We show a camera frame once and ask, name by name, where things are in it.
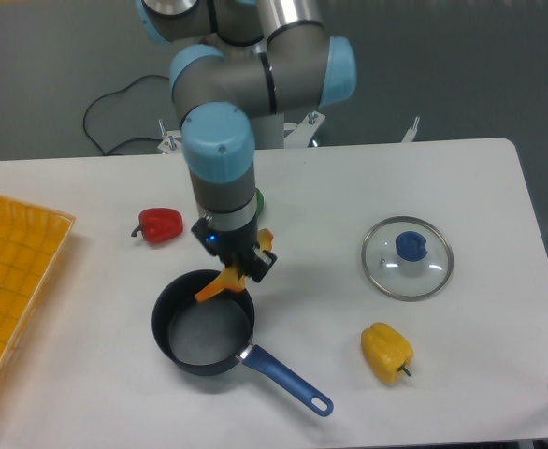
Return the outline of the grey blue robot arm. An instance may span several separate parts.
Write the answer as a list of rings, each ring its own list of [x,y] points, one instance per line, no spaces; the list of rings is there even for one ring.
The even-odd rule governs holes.
[[[276,257],[258,239],[252,121],[348,99],[348,39],[313,1],[139,1],[156,42],[192,38],[170,64],[169,93],[199,217],[192,231],[239,276],[262,280]]]

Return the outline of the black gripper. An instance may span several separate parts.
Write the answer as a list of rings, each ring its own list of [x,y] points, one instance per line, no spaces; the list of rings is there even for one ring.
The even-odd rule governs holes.
[[[202,217],[191,231],[210,255],[217,256],[226,265],[226,276],[230,279],[244,279],[246,273],[253,281],[261,282],[277,261],[277,255],[271,251],[257,249],[255,216],[241,228],[230,231],[213,229]],[[247,263],[244,271],[242,265]]]

